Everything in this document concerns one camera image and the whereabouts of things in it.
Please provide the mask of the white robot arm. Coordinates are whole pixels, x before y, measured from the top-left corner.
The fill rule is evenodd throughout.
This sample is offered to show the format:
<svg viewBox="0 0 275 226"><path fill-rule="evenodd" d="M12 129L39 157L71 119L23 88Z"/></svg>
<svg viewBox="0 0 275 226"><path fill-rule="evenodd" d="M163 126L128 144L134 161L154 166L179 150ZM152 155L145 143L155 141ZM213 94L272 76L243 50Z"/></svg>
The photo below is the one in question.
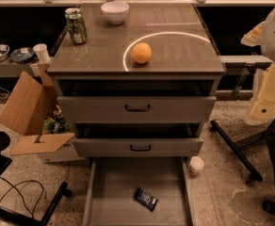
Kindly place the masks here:
<svg viewBox="0 0 275 226"><path fill-rule="evenodd" d="M275 116L275 8L243 36L241 43L250 47L259 45L261 54L271 60L250 109L250 116L255 120L270 120Z"/></svg>

